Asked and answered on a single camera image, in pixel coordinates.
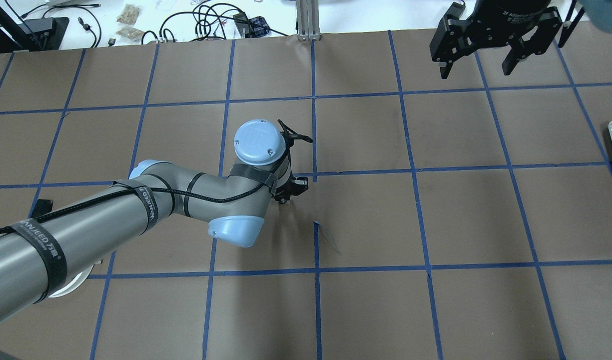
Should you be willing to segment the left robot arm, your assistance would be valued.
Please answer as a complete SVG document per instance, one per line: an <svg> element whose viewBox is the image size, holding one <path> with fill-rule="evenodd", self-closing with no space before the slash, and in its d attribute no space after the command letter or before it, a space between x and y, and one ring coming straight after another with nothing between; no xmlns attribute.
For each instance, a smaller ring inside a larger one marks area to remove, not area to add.
<svg viewBox="0 0 612 360"><path fill-rule="evenodd" d="M89 199L0 228L0 324L174 214L207 223L213 239L249 248L271 201L308 189L292 173L296 141L313 143L283 121L250 120L233 137L237 161L226 177L146 160Z"/></svg>

